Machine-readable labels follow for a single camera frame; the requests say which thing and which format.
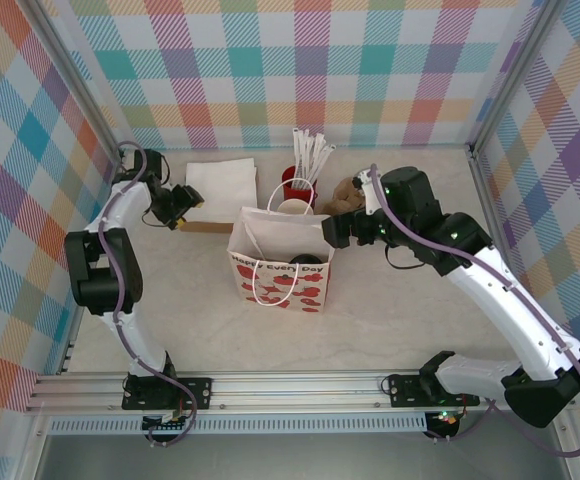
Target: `plaid wallpaper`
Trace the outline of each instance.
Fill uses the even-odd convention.
[[[118,137],[163,149],[289,146],[294,126],[338,145],[463,144],[531,1],[44,3]]]
[[[568,3],[483,153],[514,269],[580,339],[580,0]]]
[[[15,1],[0,0],[0,478],[75,310],[63,237],[98,212],[111,170]]]
[[[472,130],[470,131],[470,135],[468,138],[467,143],[473,143],[477,134],[481,130],[483,125],[483,121],[486,118],[486,115],[490,111],[490,107],[492,106],[492,102],[494,102],[495,98],[499,95],[501,88],[503,87],[503,83],[508,78],[508,74],[510,73],[510,68],[514,65],[514,62],[517,59],[517,56],[521,52],[521,47],[523,43],[526,41],[526,38],[532,31],[532,27],[534,26],[534,22],[537,19],[539,12],[541,11],[541,7],[546,2],[546,0],[533,0],[532,6],[528,10],[526,17],[517,33],[517,36],[506,55],[506,59],[501,64],[501,68],[497,72],[497,76],[495,77],[494,82],[490,86],[490,90],[488,91],[488,95],[481,105],[481,109],[479,110],[479,114],[477,115],[477,119],[472,126]]]

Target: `red cup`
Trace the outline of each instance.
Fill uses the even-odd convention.
[[[286,180],[290,180],[294,178],[294,167],[288,167],[281,175],[281,181],[285,182]],[[283,199],[288,200],[290,198],[298,198],[299,200],[303,200],[304,202],[310,202],[310,206],[314,208],[314,202],[317,199],[317,181],[315,180],[312,184],[312,188],[314,189],[314,198],[312,202],[310,202],[310,194],[312,193],[310,189],[307,190],[296,190],[292,188],[292,182],[288,182],[283,185]]]

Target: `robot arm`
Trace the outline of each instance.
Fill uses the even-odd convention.
[[[136,176],[139,164],[115,179],[110,199],[121,192]],[[120,325],[132,351],[150,368],[162,373],[174,371],[167,352],[150,334],[145,318],[141,314],[140,300],[143,294],[143,279],[137,258],[132,249],[128,231],[137,221],[152,211],[155,217],[171,230],[183,221],[188,209],[199,206],[203,199],[189,186],[176,185],[174,188],[161,182],[161,156],[147,150],[148,168],[140,181],[127,190],[112,206],[105,219],[106,241],[111,246],[119,262],[125,279],[125,296]],[[105,253],[98,239],[99,225],[103,221],[101,213],[83,231],[71,232],[65,238],[70,282],[75,301],[98,316],[116,335],[113,310],[119,297],[119,284],[114,270],[103,260]],[[129,374],[132,377],[152,377],[152,374],[131,362]]]
[[[565,352],[528,307],[490,272],[404,235],[381,209],[368,173],[363,171],[354,179],[366,197],[366,207],[325,220],[323,231],[328,243],[344,248],[350,244],[350,236],[355,236],[359,245],[382,240],[390,247],[410,248],[421,262],[431,265],[475,301],[520,361],[473,360],[441,352],[420,371],[423,390],[432,400],[448,393],[505,400],[531,425],[548,425],[580,392],[580,376]],[[399,168],[383,175],[380,181],[390,209],[408,229],[437,244],[469,253],[528,295],[474,219],[464,213],[441,213],[423,172],[414,167]],[[536,301],[532,300],[532,305],[580,363],[580,342],[561,329]]]

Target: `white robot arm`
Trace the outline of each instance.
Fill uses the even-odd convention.
[[[519,359],[474,360],[441,352],[421,368],[422,390],[433,401],[448,394],[506,401],[527,423],[547,426],[580,392],[580,342],[530,297],[473,218],[442,214],[423,172],[398,168],[377,174],[373,184],[370,170],[353,179],[366,198],[365,208],[323,222],[328,243],[345,248],[354,236],[358,245],[381,240],[391,248],[410,248],[474,300]],[[377,189],[383,190],[383,206],[390,212],[383,210]]]
[[[115,194],[121,192],[128,183],[130,183],[128,180],[115,183],[112,186],[110,198],[114,198]],[[144,182],[136,183],[113,205],[106,219],[105,230],[125,229],[129,233],[143,213],[150,208],[151,202],[152,199],[150,198],[148,185]],[[84,229],[86,232],[92,235],[97,234],[99,224],[102,221],[103,211],[104,209],[101,210],[97,218],[86,226]],[[97,316],[110,328],[114,336],[118,338],[116,325],[112,318],[112,310],[106,309],[106,311],[101,312]],[[148,366],[162,372],[166,365],[167,354],[165,349],[159,345],[147,328],[145,318],[141,312],[141,302],[137,301],[132,306],[132,311],[121,314],[119,319],[122,325],[121,328],[132,351],[137,353]],[[134,361],[130,362],[128,372],[139,377],[152,376],[152,373]]]
[[[84,230],[66,236],[68,271],[76,303],[101,318],[132,357],[124,382],[122,407],[181,411],[179,390],[183,389],[177,386],[181,382],[177,380],[176,369],[165,349],[150,334],[146,318],[141,314],[143,279],[128,232],[149,211],[164,226],[174,230],[184,221],[183,215],[188,209],[200,206],[203,198],[190,186],[172,187],[161,181],[159,152],[145,151],[147,167],[143,170],[138,154],[135,152],[135,168],[113,182],[110,199],[99,216]],[[116,269],[106,257],[100,233],[118,264],[123,281],[117,278]],[[120,285],[123,285],[123,295],[120,295]],[[115,319],[115,308],[121,298],[123,303]]]

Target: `white napkin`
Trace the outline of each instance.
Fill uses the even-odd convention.
[[[204,198],[201,208],[184,215],[188,222],[234,223],[241,207],[257,207],[257,169],[253,158],[188,163],[186,184]]]

